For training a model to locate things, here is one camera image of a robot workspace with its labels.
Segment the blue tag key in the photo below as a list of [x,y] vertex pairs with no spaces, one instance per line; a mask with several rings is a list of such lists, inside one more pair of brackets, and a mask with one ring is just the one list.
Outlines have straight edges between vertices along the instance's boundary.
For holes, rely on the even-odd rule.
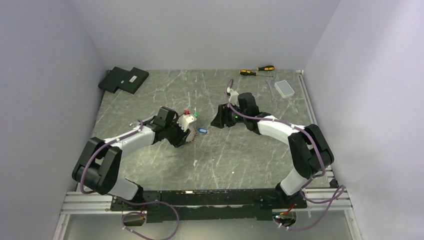
[[199,127],[197,131],[201,134],[208,134],[209,130],[207,128]]

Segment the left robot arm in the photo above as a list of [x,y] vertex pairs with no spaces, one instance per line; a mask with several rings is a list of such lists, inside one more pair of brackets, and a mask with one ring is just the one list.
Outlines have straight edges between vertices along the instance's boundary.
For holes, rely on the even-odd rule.
[[161,107],[156,115],[138,119],[133,128],[121,135],[101,139],[90,138],[72,171],[83,194],[97,193],[124,199],[131,210],[144,203],[143,187],[120,175],[121,161],[134,152],[163,140],[175,148],[193,140],[195,115],[187,110],[179,114]]

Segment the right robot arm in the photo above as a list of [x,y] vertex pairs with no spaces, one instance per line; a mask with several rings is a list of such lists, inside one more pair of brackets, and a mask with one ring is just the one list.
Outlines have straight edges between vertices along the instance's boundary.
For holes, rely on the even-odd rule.
[[210,124],[223,129],[237,123],[243,123],[251,132],[288,145],[293,169],[275,187],[275,200],[282,208],[289,207],[301,188],[314,176],[322,174],[335,160],[321,129],[316,124],[295,125],[260,111],[255,97],[250,92],[237,96],[236,104],[220,104]]

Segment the orange black screwdriver lower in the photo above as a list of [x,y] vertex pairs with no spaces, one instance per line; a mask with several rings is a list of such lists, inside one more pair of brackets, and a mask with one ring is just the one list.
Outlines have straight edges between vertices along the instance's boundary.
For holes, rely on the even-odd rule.
[[246,69],[241,69],[239,71],[239,74],[241,76],[261,76],[261,77],[273,77],[272,75],[269,74],[261,74],[261,73],[257,73],[257,72],[253,72],[251,70],[246,70]]

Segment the orange black screwdriver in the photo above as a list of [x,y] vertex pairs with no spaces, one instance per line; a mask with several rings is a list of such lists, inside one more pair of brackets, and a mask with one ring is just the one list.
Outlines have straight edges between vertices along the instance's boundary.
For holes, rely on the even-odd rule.
[[241,76],[261,76],[261,77],[273,77],[272,75],[269,74],[261,74],[261,73],[257,73],[257,72],[253,72],[251,70],[246,70],[246,69],[241,69],[239,71],[239,74]]
[[275,67],[273,65],[266,65],[266,66],[257,67],[255,70],[259,72],[271,72],[274,69]]

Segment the silver wrench near right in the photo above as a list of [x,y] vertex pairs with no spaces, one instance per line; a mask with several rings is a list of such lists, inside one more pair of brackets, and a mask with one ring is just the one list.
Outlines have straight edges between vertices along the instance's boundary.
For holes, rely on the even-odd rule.
[[266,83],[267,83],[267,85],[269,87],[269,90],[270,90],[271,101],[274,102],[274,103],[276,103],[278,101],[278,99],[277,99],[277,97],[275,95],[275,92],[274,92],[274,88],[273,88],[273,85],[272,85],[272,80],[271,79],[266,79],[265,81],[266,81]]

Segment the orange black screwdriver upper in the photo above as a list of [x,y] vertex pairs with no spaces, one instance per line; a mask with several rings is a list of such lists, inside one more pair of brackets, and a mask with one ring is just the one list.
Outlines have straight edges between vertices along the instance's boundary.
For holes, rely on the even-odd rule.
[[255,70],[259,72],[271,72],[274,69],[275,67],[273,65],[266,65],[266,66],[257,67]]

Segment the clear plastic box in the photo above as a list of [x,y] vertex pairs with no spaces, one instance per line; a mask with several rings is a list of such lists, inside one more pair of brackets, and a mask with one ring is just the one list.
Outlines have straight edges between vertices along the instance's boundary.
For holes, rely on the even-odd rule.
[[295,94],[295,91],[287,80],[275,82],[274,87],[283,99],[292,97]]

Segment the black flat case right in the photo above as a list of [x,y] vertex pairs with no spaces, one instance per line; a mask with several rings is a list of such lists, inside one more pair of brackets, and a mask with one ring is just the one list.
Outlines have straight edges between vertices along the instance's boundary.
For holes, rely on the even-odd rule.
[[148,77],[147,71],[133,67],[121,80],[118,88],[134,95]]

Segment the black flat case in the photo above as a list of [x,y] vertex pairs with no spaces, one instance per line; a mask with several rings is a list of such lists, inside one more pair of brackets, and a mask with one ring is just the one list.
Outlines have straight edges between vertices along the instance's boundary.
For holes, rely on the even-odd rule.
[[119,89],[119,84],[129,73],[128,70],[115,66],[106,72],[106,76],[97,85],[101,90],[115,93]]
[[121,80],[118,88],[134,95],[148,77],[147,71],[133,67]]

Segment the black flat case left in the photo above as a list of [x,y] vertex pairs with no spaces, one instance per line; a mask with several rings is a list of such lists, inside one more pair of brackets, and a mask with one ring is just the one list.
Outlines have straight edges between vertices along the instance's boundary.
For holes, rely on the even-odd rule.
[[97,85],[101,90],[115,93],[119,89],[119,84],[129,73],[128,70],[115,66],[106,72],[106,76]]

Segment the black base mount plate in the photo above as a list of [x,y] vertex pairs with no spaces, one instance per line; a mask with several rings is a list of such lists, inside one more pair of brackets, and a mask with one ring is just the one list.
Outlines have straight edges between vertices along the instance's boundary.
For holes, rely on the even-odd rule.
[[146,207],[134,206],[113,199],[113,212],[146,211],[148,223],[194,220],[255,219],[271,221],[279,211],[306,209],[307,203],[296,194],[283,199],[274,188],[213,189],[213,190],[146,190]]

